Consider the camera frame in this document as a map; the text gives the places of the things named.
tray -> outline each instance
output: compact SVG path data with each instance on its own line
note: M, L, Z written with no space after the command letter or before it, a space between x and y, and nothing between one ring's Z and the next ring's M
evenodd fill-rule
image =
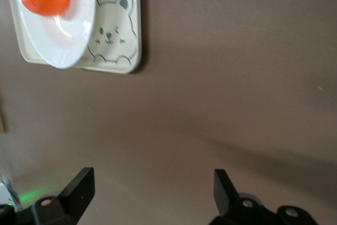
M30 41L18 11L9 0L20 52L29 63L47 64ZM129 73L142 52L140 0L96 0L96 18L90 41L75 68Z

